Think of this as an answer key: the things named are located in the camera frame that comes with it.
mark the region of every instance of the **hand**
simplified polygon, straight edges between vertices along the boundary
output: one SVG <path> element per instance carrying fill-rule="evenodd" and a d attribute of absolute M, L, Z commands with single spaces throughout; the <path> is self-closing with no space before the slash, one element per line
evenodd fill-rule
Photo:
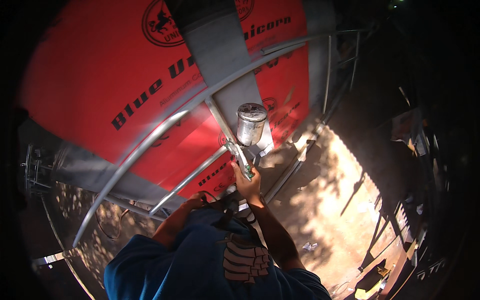
<path fill-rule="evenodd" d="M 189 209 L 199 209 L 204 205 L 202 197 L 205 196 L 204 192 L 196 192 L 183 205 L 186 205 Z"/>
<path fill-rule="evenodd" d="M 260 199 L 260 179 L 262 177 L 257 169 L 251 166 L 251 171 L 255 175 L 251 178 L 252 181 L 249 181 L 243 176 L 236 162 L 232 162 L 231 165 L 235 173 L 235 178 L 237 179 L 237 190 L 239 193 L 247 199 L 247 202 Z"/>

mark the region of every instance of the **gray painted surface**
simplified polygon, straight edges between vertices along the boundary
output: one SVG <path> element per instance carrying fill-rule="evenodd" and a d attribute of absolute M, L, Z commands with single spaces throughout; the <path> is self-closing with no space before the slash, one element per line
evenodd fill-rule
<path fill-rule="evenodd" d="M 336 28 L 335 10 L 331 1 L 303 0 L 309 35 L 334 31 Z M 328 37 L 308 42 L 309 106 L 323 103 L 328 60 Z M 332 37 L 332 66 L 340 61 L 336 50 L 336 38 Z M 330 88 L 335 86 L 336 72 L 330 76 Z"/>
<path fill-rule="evenodd" d="M 252 61 L 235 11 L 207 17 L 185 28 L 182 35 L 207 86 L 218 83 Z M 214 94 L 213 99 L 232 132 L 237 132 L 237 109 L 241 104 L 263 105 L 253 72 Z M 266 122 L 260 142 L 248 147 L 249 154 L 256 155 L 273 142 L 269 128 Z"/>
<path fill-rule="evenodd" d="M 69 142 L 63 142 L 55 159 L 52 178 L 82 189 L 100 192 L 117 169 L 117 166 L 103 158 Z M 111 194 L 119 198 L 154 205 L 167 192 L 156 184 L 127 172 L 115 185 Z M 177 195 L 164 207 L 177 209 L 185 200 Z"/>

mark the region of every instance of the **blue t-shirt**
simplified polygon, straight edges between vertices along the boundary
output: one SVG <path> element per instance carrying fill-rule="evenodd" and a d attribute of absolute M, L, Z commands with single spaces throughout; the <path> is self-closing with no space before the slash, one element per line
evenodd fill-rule
<path fill-rule="evenodd" d="M 171 251 L 135 235 L 105 268 L 105 290 L 116 299 L 320 299 L 330 296 L 320 278 L 303 269 L 282 271 L 249 229 L 223 213 L 190 213 Z"/>

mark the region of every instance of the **printed graphic on shirt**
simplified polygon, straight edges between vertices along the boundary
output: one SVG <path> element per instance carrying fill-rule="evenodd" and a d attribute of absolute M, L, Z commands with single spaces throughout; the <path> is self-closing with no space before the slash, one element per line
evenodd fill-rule
<path fill-rule="evenodd" d="M 255 283 L 254 277 L 268 275 L 270 261 L 267 248 L 258 247 L 251 242 L 239 239 L 229 233 L 224 240 L 217 243 L 227 243 L 223 252 L 223 268 L 228 280 Z"/>

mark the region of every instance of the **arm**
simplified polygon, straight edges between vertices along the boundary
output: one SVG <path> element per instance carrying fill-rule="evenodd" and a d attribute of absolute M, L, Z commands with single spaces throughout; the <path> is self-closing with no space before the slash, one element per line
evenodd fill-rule
<path fill-rule="evenodd" d="M 248 181 L 242 175 L 239 166 L 232 163 L 237 179 L 237 188 L 252 210 L 264 235 L 265 243 L 275 262 L 280 269 L 287 271 L 293 268 L 305 269 L 300 261 L 300 256 L 292 237 L 283 228 L 268 208 L 263 197 L 260 196 L 260 174 L 252 167 L 255 176 Z"/>
<path fill-rule="evenodd" d="M 173 214 L 158 226 L 152 239 L 158 241 L 170 250 L 175 241 L 175 237 L 183 229 L 189 213 L 193 209 L 202 207 L 201 197 L 203 195 L 204 193 L 202 192 L 195 193 L 187 201 L 182 203 Z"/>

